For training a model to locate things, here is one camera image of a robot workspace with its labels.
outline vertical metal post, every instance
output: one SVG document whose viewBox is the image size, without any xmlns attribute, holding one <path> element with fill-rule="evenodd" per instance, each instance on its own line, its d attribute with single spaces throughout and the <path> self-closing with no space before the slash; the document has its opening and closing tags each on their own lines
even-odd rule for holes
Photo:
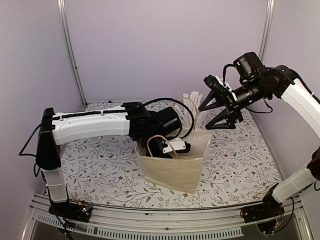
<svg viewBox="0 0 320 240">
<path fill-rule="evenodd" d="M 81 80 L 80 80 L 80 75 L 78 72 L 78 67 L 77 67 L 77 63 L 76 63 L 76 58 L 74 55 L 74 50 L 72 47 L 72 43 L 71 43 L 71 38 L 70 38 L 70 32 L 69 32 L 69 26 L 68 26 L 68 21 L 67 21 L 67 13 L 66 13 L 66 6 L 65 6 L 65 0 L 57 0 L 57 5 L 58 5 L 58 11 L 59 11 L 59 17 L 60 17 L 60 22 L 61 22 L 61 28 L 62 28 L 62 33 L 63 33 L 63 37 L 64 37 L 64 42 L 65 42 L 65 46 L 66 46 L 66 50 L 68 53 L 68 57 L 69 57 L 69 61 L 70 61 L 70 66 L 72 69 L 72 73 L 73 73 L 73 78 L 74 78 L 74 82 L 76 85 L 76 89 L 79 93 L 81 102 L 83 104 L 83 106 L 87 105 L 87 100 L 86 100 L 86 96 L 85 96 L 85 92 L 84 89 L 82 87 L 81 84 Z"/>
<path fill-rule="evenodd" d="M 266 53 L 267 42 L 268 42 L 273 14 L 274 14 L 274 6 L 275 6 L 275 0 L 268 0 L 267 6 L 266 6 L 266 12 L 265 12 L 262 40 L 261 40 L 260 50 L 258 55 L 261 62 L 263 62 L 263 59 Z"/>
</svg>

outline floral tablecloth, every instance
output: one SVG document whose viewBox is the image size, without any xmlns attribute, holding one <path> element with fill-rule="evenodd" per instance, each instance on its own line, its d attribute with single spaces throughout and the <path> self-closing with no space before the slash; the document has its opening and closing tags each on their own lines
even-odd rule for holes
<svg viewBox="0 0 320 240">
<path fill-rule="evenodd" d="M 94 103 L 86 110 L 120 103 Z M 148 108 L 160 110 L 169 102 Z M 203 126 L 221 109 L 208 113 Z M 231 206 L 260 201 L 281 180 L 275 161 L 247 110 L 236 129 L 211 130 L 209 154 L 195 194 L 144 181 L 128 136 L 103 136 L 69 142 L 61 158 L 71 199 L 133 208 L 183 209 Z"/>
</svg>

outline robotic hand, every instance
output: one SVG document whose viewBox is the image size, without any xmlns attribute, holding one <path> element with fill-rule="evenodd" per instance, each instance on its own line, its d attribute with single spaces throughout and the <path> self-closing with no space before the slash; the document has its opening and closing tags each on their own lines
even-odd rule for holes
<svg viewBox="0 0 320 240">
<path fill-rule="evenodd" d="M 235 67 L 241 87 L 232 90 L 226 83 L 226 69 Z M 204 79 L 211 89 L 199 106 L 200 111 L 225 106 L 206 129 L 235 129 L 243 121 L 241 109 L 252 103 L 272 99 L 273 95 L 293 107 L 320 138 L 320 101 L 309 90 L 301 77 L 284 65 L 265 67 L 254 52 L 248 52 L 223 68 L 223 78 L 209 75 Z M 259 221 L 284 213 L 282 202 L 320 180 L 320 148 L 311 161 L 289 178 L 274 185 L 263 198 L 263 203 L 244 207 L 241 216 L 245 222 Z"/>
<path fill-rule="evenodd" d="M 182 130 L 182 123 L 172 107 L 167 107 L 158 112 L 145 108 L 150 103 L 162 100 L 170 100 L 182 105 L 191 114 L 194 124 L 192 112 L 187 106 L 171 98 L 158 98 L 145 104 L 128 102 L 122 106 L 99 111 L 55 113 L 53 108 L 44 110 L 41 124 L 33 131 L 19 155 L 32 156 L 32 154 L 23 153 L 23 151 L 33 134 L 39 129 L 37 150 L 36 155 L 34 155 L 35 166 L 38 165 L 39 170 L 41 170 L 43 181 L 48 188 L 49 212 L 51 214 L 56 215 L 57 218 L 60 216 L 64 219 L 88 222 L 92 210 L 91 205 L 84 201 L 78 203 L 69 201 L 61 168 L 61 145 L 85 138 L 128 135 L 143 147 L 146 147 L 148 142 L 154 157 L 172 158 L 169 155 L 173 151 L 171 146 L 178 153 L 190 151 L 190 144 L 185 142 L 183 138 L 191 132 L 193 124 L 189 131 L 179 138 L 178 135 Z M 161 138 L 150 139 L 155 135 L 166 137 L 170 146 Z"/>
</svg>

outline white bundle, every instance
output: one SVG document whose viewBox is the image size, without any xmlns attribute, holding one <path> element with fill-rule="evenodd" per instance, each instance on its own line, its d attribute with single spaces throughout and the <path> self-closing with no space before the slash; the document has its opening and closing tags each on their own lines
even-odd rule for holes
<svg viewBox="0 0 320 240">
<path fill-rule="evenodd" d="M 201 104 L 203 95 L 199 94 L 198 91 L 191 92 L 190 96 L 187 93 L 183 94 L 183 97 L 179 98 L 178 100 L 183 100 L 184 105 L 186 105 L 192 112 L 192 115 L 195 120 L 194 128 L 199 128 L 207 116 L 206 111 L 198 111 L 198 107 Z M 181 109 L 178 107 L 178 105 L 174 105 L 175 109 L 182 115 L 183 118 L 183 126 L 184 127 L 190 127 L 192 123 L 191 116 L 188 111 L 181 111 Z"/>
</svg>

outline bag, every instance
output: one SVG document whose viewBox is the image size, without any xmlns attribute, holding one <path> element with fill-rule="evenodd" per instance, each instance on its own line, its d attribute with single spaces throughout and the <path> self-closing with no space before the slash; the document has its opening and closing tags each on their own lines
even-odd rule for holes
<svg viewBox="0 0 320 240">
<path fill-rule="evenodd" d="M 212 134 L 202 130 L 193 130 L 184 140 L 191 144 L 188 153 L 170 154 L 173 158 L 146 156 L 146 149 L 137 144 L 136 152 L 144 180 L 169 189 L 194 194 L 199 184 L 204 159 Z"/>
</svg>

